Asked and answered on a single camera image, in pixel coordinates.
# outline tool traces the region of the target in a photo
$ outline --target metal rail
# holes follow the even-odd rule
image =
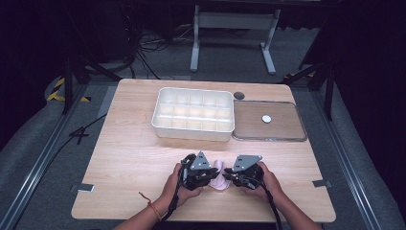
[[[48,139],[48,142],[38,156],[38,159],[36,160],[30,173],[27,175],[23,186],[12,202],[9,210],[3,217],[3,220],[0,223],[0,230],[9,230],[16,227],[18,221],[24,213],[24,210],[28,206],[30,199],[33,196],[42,176],[45,174],[47,168],[52,163],[53,158],[57,154],[57,141],[63,129],[65,129],[69,118],[75,111],[75,108],[78,106],[80,99],[83,97],[86,88],[87,85],[78,85],[74,96],[74,103],[72,104],[71,109],[69,109],[69,111],[65,115],[60,116],[59,120],[57,121],[56,127],[52,132],[50,138]]]
[[[337,159],[343,170],[344,176],[349,183],[352,195],[354,196],[355,202],[359,208],[362,218],[364,219],[368,229],[375,230],[381,229],[379,221],[377,220],[375,213],[368,201],[367,195],[365,193],[364,186],[362,185],[362,181],[359,179],[355,169],[353,168],[348,156],[346,149],[341,141],[341,138],[337,132],[337,129],[333,122],[329,121],[326,113],[324,111],[324,102],[320,92],[313,91],[311,92],[311,96],[316,103],[318,111],[323,118],[323,122],[327,127],[328,133],[334,143],[337,152]]]

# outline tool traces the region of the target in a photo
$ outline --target person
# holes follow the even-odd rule
[[[277,177],[268,170],[263,162],[258,162],[259,166],[263,169],[263,182],[266,188],[271,192],[275,206],[286,218],[287,223],[291,229],[305,229],[305,230],[319,230],[321,227],[309,218],[282,190],[281,184]],[[145,209],[138,214],[124,221],[118,225],[114,230],[126,230],[126,229],[140,229],[149,230],[155,223],[159,221],[158,215],[162,217],[167,211],[169,204],[172,200],[175,192],[175,187],[178,179],[178,172],[181,165],[178,163],[173,169],[173,173],[169,176],[167,183],[164,186],[161,195],[152,202],[153,205],[148,205]],[[251,190],[245,187],[240,189],[249,196],[256,196],[268,202],[267,195],[261,186],[258,186],[255,190]],[[188,199],[199,196],[202,193],[203,188],[197,188],[190,191],[182,186],[179,188],[178,195],[179,200],[177,207],[182,206]]]

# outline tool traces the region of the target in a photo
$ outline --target pink cloth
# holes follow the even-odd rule
[[[209,186],[213,187],[216,190],[226,190],[230,186],[231,181],[226,180],[223,175],[224,169],[226,168],[224,161],[215,160],[214,167],[218,168],[218,172],[220,172],[220,174],[215,179],[212,179],[210,181]]]

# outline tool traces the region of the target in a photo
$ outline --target bracelet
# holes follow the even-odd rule
[[[153,205],[152,201],[146,197],[145,195],[143,195],[143,193],[138,192],[144,199],[148,200],[148,206],[152,208],[153,212],[155,213],[156,217],[158,218],[158,220],[161,222],[162,217],[161,215],[159,215],[158,210],[156,210],[155,205]]]

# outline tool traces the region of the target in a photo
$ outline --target wooden table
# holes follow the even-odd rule
[[[248,142],[233,138],[210,142],[159,138],[151,118],[162,87],[240,91],[245,100],[292,102],[288,86],[278,84],[121,80],[108,111],[83,183],[95,185],[92,193],[79,192],[72,209],[76,219],[128,219],[146,207],[138,192],[156,199],[176,163],[202,150],[210,163],[216,159],[232,167],[239,154],[262,155],[287,195],[313,220],[331,222],[335,212],[313,150],[304,142]],[[245,195],[232,185],[218,192],[204,192],[188,200],[169,220],[275,221],[268,203]]]

